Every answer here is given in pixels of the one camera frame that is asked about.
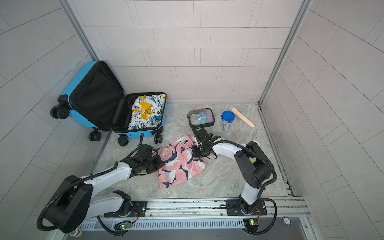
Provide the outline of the clear black-trimmed toiletry pouch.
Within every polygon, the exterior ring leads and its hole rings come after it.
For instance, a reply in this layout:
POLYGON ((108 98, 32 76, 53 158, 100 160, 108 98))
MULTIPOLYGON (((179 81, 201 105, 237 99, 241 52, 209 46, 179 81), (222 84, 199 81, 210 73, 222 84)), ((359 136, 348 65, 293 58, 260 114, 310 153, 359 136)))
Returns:
POLYGON ((215 117, 210 108, 190 111, 187 118, 195 129, 212 127, 215 124, 215 117))

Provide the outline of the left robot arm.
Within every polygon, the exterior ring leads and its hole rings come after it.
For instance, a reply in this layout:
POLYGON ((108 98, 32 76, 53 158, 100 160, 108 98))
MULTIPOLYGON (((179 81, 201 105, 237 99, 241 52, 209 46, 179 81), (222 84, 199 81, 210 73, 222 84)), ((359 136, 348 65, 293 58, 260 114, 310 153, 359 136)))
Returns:
POLYGON ((152 174, 164 166, 157 150, 150 145, 139 145, 126 158, 102 172, 78 178, 71 175, 63 180, 37 219, 37 229, 43 232, 60 230, 67 234, 85 220, 103 215, 137 220, 140 210, 131 196, 116 190, 110 195, 99 193, 110 186, 136 176, 152 174))

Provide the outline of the clear jar with blue lid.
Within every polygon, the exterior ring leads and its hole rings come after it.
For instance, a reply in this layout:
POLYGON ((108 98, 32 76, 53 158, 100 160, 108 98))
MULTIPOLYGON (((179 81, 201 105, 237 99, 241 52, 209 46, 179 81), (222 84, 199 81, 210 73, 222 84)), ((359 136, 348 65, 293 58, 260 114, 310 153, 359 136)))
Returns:
POLYGON ((222 121, 222 130, 228 132, 232 128, 232 123, 234 122, 236 116, 231 111, 224 111, 221 114, 222 121))

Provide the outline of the white yellow blue patterned shirt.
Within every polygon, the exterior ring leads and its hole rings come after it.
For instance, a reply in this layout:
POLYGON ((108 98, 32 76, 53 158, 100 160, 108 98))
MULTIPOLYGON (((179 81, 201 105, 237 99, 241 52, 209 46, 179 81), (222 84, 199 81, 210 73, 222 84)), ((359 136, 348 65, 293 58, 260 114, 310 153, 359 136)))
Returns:
POLYGON ((166 94, 139 96, 132 105, 128 130, 157 127, 163 119, 166 94))

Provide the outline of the pink navy patterned garment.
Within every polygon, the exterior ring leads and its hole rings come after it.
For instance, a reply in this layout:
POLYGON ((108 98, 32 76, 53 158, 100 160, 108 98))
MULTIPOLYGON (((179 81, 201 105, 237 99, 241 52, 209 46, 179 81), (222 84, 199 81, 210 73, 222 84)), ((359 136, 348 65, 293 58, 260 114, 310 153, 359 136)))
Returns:
POLYGON ((183 184, 202 173, 207 166, 203 158, 193 156, 196 138, 185 135, 168 146, 159 148, 158 154, 164 165, 158 170, 160 189, 183 184))

